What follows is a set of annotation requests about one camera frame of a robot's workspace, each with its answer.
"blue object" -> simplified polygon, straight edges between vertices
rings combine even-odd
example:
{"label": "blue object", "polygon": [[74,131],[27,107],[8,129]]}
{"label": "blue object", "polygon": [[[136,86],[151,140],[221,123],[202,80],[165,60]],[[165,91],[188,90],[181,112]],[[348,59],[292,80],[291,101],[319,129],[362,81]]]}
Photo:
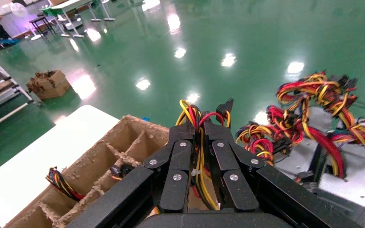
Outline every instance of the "blue object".
{"label": "blue object", "polygon": [[20,42],[20,40],[18,40],[18,39],[1,39],[0,40],[0,43],[2,43],[2,44],[17,44],[19,42]]}

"green epoxy floor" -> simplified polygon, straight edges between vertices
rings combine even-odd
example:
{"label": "green epoxy floor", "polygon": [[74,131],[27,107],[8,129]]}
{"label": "green epoxy floor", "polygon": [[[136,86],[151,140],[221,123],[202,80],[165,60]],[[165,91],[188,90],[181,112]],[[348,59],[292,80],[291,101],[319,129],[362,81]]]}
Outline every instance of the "green epoxy floor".
{"label": "green epoxy floor", "polygon": [[[36,71],[61,69],[73,86],[0,124],[0,166],[88,104],[118,118],[148,116],[171,127],[180,99],[198,98],[202,110],[214,110],[233,97],[236,131],[277,104],[281,84],[321,69],[358,77],[356,94],[365,101],[365,1],[146,1],[155,6],[144,12],[125,0],[110,2],[116,22],[92,23],[82,12],[85,28],[79,30],[89,29],[89,37],[49,35],[47,42],[22,41],[0,51],[0,64],[21,85]],[[231,67],[221,65],[226,55],[235,61]],[[303,62],[303,71],[288,74],[291,62]],[[140,90],[135,85],[144,79],[150,86]],[[23,101],[2,106],[0,114]],[[365,109],[352,111],[365,115]]]}

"white fan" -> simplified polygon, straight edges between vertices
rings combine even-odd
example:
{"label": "white fan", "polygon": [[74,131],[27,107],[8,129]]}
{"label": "white fan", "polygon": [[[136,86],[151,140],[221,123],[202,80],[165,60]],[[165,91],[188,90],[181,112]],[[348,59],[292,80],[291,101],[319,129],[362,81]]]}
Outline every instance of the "white fan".
{"label": "white fan", "polygon": [[[10,10],[12,11],[12,13],[15,16],[18,16],[20,18],[25,18],[29,12],[27,11],[27,8],[24,7],[22,4],[20,3],[11,3],[10,4]],[[33,33],[33,37],[31,38],[31,40],[36,40],[41,38],[41,35],[37,35],[36,32],[33,31],[33,28],[31,27],[30,24],[28,24],[27,29],[30,29],[30,31]]]}

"white table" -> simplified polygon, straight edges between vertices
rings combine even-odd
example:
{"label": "white table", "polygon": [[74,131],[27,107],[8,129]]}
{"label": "white table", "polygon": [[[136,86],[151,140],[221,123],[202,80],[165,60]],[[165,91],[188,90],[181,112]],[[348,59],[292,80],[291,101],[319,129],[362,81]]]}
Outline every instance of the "white table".
{"label": "white table", "polygon": [[[4,227],[49,185],[45,176],[50,167],[73,164],[118,121],[90,105],[82,106],[0,166],[0,226]],[[27,172],[29,181],[19,184],[11,177],[19,169]]]}
{"label": "white table", "polygon": [[[104,5],[104,3],[101,0],[98,0],[101,3],[101,7],[103,8],[104,12],[107,15],[107,18],[104,18],[104,20],[109,20],[109,21],[113,21],[115,20],[114,18],[110,18],[110,15],[108,14],[107,8]],[[73,25],[72,21],[70,20],[69,16],[67,15],[68,11],[71,11],[73,9],[75,9],[76,7],[80,7],[80,6],[84,6],[87,5],[89,7],[89,11],[92,13],[93,15],[93,19],[92,21],[101,21],[101,19],[97,19],[96,15],[94,14],[92,7],[90,6],[90,3],[93,2],[93,0],[69,0],[66,1],[64,3],[61,3],[59,5],[53,6],[52,9],[53,10],[62,10],[62,13],[65,15],[65,17],[67,18],[68,22],[71,24],[73,31],[75,32],[75,35],[73,35],[73,37],[79,37],[79,38],[83,38],[85,37],[84,35],[80,35],[75,26]],[[61,25],[58,23],[57,19],[55,18],[56,23],[59,25],[59,28],[62,31],[61,36],[63,37],[70,37],[70,35],[66,34],[65,31],[63,30],[63,28],[61,27]]]}

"electrical connector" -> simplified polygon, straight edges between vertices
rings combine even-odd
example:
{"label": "electrical connector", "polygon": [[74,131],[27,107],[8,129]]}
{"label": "electrical connector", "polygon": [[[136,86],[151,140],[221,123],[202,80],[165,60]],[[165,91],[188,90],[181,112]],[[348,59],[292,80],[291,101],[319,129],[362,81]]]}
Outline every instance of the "electrical connector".
{"label": "electrical connector", "polygon": [[110,171],[113,174],[113,176],[119,176],[121,174],[121,169],[116,165],[111,166]]}
{"label": "electrical connector", "polygon": [[334,82],[338,82],[341,87],[344,87],[346,85],[346,83],[348,82],[349,77],[346,76],[346,75],[343,75],[343,76],[331,75],[329,77],[329,80],[334,81]]}
{"label": "electrical connector", "polygon": [[290,153],[290,145],[292,144],[291,140],[288,137],[280,138],[275,140],[273,145],[273,154],[283,152],[284,154]]}
{"label": "electrical connector", "polygon": [[348,82],[345,84],[344,88],[345,88],[345,89],[355,88],[355,87],[356,87],[356,83],[357,83],[357,78],[350,79],[350,80],[348,80]]}
{"label": "electrical connector", "polygon": [[131,165],[127,165],[127,164],[123,164],[121,166],[121,177],[126,176],[127,174],[129,174],[132,170],[133,170],[133,166]]}
{"label": "electrical connector", "polygon": [[226,111],[229,111],[231,113],[231,110],[233,109],[233,98],[230,98],[229,100],[227,100],[226,103],[224,104],[220,104],[217,108],[216,108],[216,113],[220,114],[223,117],[226,117]]}

